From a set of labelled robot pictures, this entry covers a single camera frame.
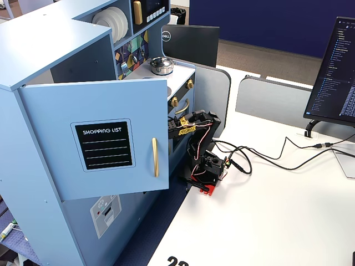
black chalkboard label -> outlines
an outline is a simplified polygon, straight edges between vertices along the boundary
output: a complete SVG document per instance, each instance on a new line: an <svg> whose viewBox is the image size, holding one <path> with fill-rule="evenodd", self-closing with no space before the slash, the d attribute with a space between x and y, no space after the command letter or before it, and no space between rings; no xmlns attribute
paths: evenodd
<svg viewBox="0 0 355 266"><path fill-rule="evenodd" d="M75 125L87 170L132 165L126 121Z"/></svg>

silver pot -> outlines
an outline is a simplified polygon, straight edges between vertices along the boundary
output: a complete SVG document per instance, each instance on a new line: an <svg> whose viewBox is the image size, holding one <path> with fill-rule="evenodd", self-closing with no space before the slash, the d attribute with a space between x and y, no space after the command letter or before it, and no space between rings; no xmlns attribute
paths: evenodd
<svg viewBox="0 0 355 266"><path fill-rule="evenodd" d="M151 66L151 71L159 76L169 75L174 69L174 61L166 57L149 59L148 64Z"/></svg>

blue wall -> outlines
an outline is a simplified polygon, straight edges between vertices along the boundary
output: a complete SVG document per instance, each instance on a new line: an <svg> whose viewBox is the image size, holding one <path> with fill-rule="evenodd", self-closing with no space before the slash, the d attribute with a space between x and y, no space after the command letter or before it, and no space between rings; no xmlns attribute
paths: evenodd
<svg viewBox="0 0 355 266"><path fill-rule="evenodd" d="M191 0L190 25L220 27L220 38L322 58L337 16L354 0Z"/></svg>

shopping list sign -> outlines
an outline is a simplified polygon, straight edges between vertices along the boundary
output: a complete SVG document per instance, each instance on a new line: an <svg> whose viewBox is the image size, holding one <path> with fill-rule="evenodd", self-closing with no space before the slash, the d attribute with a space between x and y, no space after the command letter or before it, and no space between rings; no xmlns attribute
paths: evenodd
<svg viewBox="0 0 355 266"><path fill-rule="evenodd" d="M129 120L73 123L84 170L134 167L134 151Z"/></svg>

black monitor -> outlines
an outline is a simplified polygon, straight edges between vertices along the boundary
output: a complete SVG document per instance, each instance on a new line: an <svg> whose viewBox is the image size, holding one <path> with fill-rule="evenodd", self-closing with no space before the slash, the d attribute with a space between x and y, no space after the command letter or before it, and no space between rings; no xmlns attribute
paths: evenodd
<svg viewBox="0 0 355 266"><path fill-rule="evenodd" d="M167 57L216 67L219 27L165 25L162 31Z"/></svg>
<svg viewBox="0 0 355 266"><path fill-rule="evenodd" d="M355 126L355 19L337 18L303 117Z"/></svg>

